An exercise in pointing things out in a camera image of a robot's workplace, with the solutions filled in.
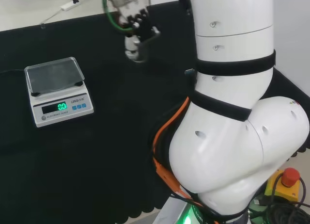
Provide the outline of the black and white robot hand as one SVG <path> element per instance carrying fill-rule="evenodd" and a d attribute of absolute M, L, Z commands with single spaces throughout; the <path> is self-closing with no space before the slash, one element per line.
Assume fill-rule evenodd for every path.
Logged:
<path fill-rule="evenodd" d="M 119 23 L 121 27 L 130 29 L 124 34 L 126 57 L 136 63 L 147 61 L 150 43 L 160 36 L 160 31 L 151 22 L 148 11 L 141 9 L 137 14 L 127 18 L 121 16 Z"/>

